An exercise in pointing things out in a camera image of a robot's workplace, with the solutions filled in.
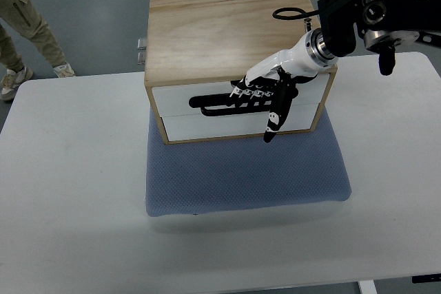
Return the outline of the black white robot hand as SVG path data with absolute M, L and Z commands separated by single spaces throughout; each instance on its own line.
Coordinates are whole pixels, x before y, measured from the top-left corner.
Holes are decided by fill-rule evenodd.
M 298 84 L 314 80 L 318 73 L 335 65 L 338 57 L 325 45 L 322 30 L 307 32 L 294 47 L 281 50 L 250 68 L 229 95 L 233 104 L 270 98 L 269 117 L 263 136 L 266 143 L 287 120 Z

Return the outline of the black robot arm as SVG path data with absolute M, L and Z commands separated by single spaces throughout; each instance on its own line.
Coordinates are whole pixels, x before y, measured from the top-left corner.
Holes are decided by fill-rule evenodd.
M 306 51 L 326 66 L 351 54 L 356 39 L 378 54 L 380 73 L 395 66 L 395 51 L 405 43 L 440 47 L 440 0 L 319 0 L 318 9 L 279 8 L 275 19 L 292 21 L 317 15 L 321 27 L 305 39 Z

